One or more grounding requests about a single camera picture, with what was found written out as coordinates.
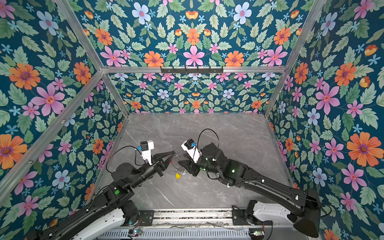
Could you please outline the metal keyring with red handle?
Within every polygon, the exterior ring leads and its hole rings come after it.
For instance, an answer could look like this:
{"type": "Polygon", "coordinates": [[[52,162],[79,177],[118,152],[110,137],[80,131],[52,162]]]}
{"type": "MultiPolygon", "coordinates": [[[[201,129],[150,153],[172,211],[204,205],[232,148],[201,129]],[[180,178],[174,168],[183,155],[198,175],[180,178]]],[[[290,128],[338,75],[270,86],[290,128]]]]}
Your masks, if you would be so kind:
{"type": "Polygon", "coordinates": [[[176,160],[177,160],[177,157],[178,157],[178,155],[176,154],[176,155],[174,155],[173,159],[171,160],[171,164],[172,164],[172,166],[174,167],[174,169],[175,169],[176,172],[179,171],[179,168],[175,165],[175,162],[176,162],[176,160]]]}

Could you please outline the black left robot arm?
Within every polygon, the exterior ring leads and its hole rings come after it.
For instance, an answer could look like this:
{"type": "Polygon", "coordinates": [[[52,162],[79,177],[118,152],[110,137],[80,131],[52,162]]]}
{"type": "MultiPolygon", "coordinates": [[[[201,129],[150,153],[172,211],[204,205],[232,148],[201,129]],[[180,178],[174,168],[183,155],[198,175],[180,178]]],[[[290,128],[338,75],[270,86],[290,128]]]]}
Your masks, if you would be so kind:
{"type": "Polygon", "coordinates": [[[154,161],[152,165],[145,163],[138,169],[130,163],[120,164],[111,173],[113,182],[103,187],[90,203],[53,227],[44,231],[30,231],[25,239],[72,240],[76,234],[114,210],[122,211],[123,223],[134,224],[139,211],[131,200],[134,196],[133,189],[156,174],[163,176],[163,171],[168,168],[175,155],[174,151],[155,154],[151,157],[154,161]]]}

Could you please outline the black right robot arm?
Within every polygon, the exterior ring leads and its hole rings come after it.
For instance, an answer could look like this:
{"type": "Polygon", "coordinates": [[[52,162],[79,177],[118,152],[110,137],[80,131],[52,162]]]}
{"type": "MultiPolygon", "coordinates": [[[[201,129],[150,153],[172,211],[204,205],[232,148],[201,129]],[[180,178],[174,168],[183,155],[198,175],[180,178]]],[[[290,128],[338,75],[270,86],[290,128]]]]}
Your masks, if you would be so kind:
{"type": "Polygon", "coordinates": [[[289,211],[286,219],[300,233],[317,238],[321,220],[321,201],[315,190],[299,190],[272,180],[246,164],[227,158],[214,143],[201,150],[189,139],[182,143],[186,160],[179,164],[196,177],[199,172],[215,174],[215,180],[227,187],[238,187],[258,193],[289,211]]]}

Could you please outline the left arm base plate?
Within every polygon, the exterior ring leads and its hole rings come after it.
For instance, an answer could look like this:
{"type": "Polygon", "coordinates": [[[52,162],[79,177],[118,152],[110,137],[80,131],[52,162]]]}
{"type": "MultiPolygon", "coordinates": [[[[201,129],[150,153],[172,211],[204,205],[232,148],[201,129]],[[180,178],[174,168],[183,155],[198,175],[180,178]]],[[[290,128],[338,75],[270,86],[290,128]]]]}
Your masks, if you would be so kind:
{"type": "Polygon", "coordinates": [[[155,217],[154,210],[139,210],[137,221],[134,223],[134,226],[152,226],[155,217]]]}

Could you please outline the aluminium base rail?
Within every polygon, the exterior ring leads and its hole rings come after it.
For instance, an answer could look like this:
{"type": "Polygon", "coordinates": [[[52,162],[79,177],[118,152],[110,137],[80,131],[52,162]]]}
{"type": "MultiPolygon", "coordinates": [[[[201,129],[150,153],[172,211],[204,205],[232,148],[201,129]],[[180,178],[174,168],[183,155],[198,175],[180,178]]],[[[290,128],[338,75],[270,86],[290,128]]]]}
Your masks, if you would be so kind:
{"type": "Polygon", "coordinates": [[[234,226],[232,208],[154,209],[152,226],[117,224],[117,215],[102,220],[110,230],[86,230],[75,240],[305,240],[289,223],[273,220],[272,226],[234,226]]]}

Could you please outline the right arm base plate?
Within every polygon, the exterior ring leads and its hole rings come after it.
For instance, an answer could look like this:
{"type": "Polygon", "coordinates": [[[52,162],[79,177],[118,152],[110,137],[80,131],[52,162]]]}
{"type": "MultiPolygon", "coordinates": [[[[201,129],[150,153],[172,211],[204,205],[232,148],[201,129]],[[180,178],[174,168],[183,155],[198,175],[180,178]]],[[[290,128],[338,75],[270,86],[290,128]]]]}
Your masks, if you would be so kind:
{"type": "Polygon", "coordinates": [[[232,221],[234,226],[272,226],[272,221],[261,221],[257,219],[250,208],[241,209],[232,206],[232,221]]]}

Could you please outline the black wall hook rail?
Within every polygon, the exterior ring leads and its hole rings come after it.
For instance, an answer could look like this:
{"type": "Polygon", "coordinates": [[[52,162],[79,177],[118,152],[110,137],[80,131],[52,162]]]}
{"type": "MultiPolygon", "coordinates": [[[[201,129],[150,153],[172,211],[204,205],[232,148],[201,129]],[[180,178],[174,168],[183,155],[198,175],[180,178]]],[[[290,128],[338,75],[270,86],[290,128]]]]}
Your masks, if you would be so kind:
{"type": "Polygon", "coordinates": [[[160,67],[162,74],[221,74],[222,67],[160,67]]]}

